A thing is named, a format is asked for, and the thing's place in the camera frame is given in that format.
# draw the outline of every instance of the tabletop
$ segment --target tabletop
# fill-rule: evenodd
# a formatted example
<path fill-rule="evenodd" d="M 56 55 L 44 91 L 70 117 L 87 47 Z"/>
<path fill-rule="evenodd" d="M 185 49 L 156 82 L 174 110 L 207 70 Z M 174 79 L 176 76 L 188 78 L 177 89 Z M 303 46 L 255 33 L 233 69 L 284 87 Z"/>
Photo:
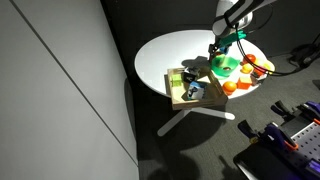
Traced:
<path fill-rule="evenodd" d="M 170 97 L 165 75 L 168 69 L 184 67 L 182 62 L 186 60 L 208 59 L 208 48 L 215 41 L 215 36 L 209 30 L 186 30 L 168 33 L 159 36 L 146 43 L 137 53 L 135 69 L 141 81 L 164 96 Z M 241 40 L 246 54 L 254 54 L 257 59 L 266 60 L 264 53 L 247 40 Z M 243 56 L 236 43 L 233 43 L 227 56 L 242 60 Z M 238 66 L 232 74 L 223 80 L 237 82 L 241 66 Z M 245 95 L 255 90 L 257 86 L 250 86 L 248 90 L 237 89 L 229 99 Z"/>

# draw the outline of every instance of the wooden tray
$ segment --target wooden tray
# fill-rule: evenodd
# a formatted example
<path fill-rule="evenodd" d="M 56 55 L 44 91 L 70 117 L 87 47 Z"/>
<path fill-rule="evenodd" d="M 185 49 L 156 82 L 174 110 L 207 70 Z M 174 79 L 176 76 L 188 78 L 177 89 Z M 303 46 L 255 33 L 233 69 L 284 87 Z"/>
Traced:
<path fill-rule="evenodd" d="M 173 74 L 180 74 L 184 71 L 184 68 L 168 69 L 168 82 L 171 93 L 172 109 L 191 109 L 195 107 L 209 107 L 225 105 L 228 101 L 228 96 L 222 90 L 222 87 L 218 79 L 213 75 L 209 67 L 202 67 L 200 69 L 200 76 L 197 81 L 206 82 L 206 94 L 205 98 L 201 100 L 188 100 L 187 93 L 189 89 L 189 83 L 183 83 L 181 86 L 172 87 Z"/>

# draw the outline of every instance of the gray wall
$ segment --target gray wall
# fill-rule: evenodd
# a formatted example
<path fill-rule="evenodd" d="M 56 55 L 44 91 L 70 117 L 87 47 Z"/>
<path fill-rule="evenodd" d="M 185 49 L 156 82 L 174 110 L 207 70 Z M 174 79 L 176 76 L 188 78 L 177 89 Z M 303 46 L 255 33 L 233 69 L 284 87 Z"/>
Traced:
<path fill-rule="evenodd" d="M 101 0 L 114 28 L 123 60 L 130 77 L 134 77 L 134 58 L 151 39 L 173 31 L 211 30 L 217 0 Z M 267 57 L 290 52 L 294 47 L 310 43 L 320 32 L 320 1 L 278 0 L 274 14 L 261 30 L 247 40 L 257 45 Z M 254 13 L 247 29 L 254 29 L 269 16 L 270 9 Z"/>
<path fill-rule="evenodd" d="M 130 86 L 100 2 L 15 3 L 34 31 L 0 1 L 0 179 L 138 179 Z"/>

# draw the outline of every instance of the white table leg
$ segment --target white table leg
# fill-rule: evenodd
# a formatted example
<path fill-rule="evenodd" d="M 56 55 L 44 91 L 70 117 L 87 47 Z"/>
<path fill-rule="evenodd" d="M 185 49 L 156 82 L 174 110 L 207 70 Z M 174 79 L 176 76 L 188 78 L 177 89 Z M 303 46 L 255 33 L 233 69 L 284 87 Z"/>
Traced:
<path fill-rule="evenodd" d="M 228 112 L 222 112 L 222 111 L 217 111 L 213 109 L 206 109 L 206 108 L 192 108 L 191 111 L 201 113 L 201 114 L 207 114 L 210 116 L 216 116 L 220 118 L 225 118 L 228 120 L 234 120 L 235 116 L 231 113 Z"/>
<path fill-rule="evenodd" d="M 172 129 L 178 122 L 180 122 L 191 110 L 181 110 L 177 115 L 170 119 L 165 125 L 158 130 L 158 136 L 165 135 L 170 129 Z"/>

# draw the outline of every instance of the dark floor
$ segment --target dark floor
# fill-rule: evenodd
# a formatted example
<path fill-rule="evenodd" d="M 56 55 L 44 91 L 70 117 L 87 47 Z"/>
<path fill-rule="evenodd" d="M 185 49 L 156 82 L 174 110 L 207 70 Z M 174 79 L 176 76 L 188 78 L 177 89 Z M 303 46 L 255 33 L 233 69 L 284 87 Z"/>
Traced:
<path fill-rule="evenodd" d="M 270 58 L 277 71 L 293 70 L 288 55 Z M 320 79 L 320 61 L 285 77 L 268 77 L 254 92 L 231 99 L 225 107 L 234 121 L 190 113 L 163 137 L 157 130 L 178 111 L 172 111 L 170 99 L 154 93 L 140 83 L 134 88 L 138 160 L 141 180 L 241 180 L 245 179 L 233 163 L 233 157 L 249 145 L 237 129 L 247 119 L 261 130 L 270 121 L 283 120 L 270 110 L 278 100 L 295 107 L 308 100 L 320 102 L 320 91 L 312 80 Z"/>

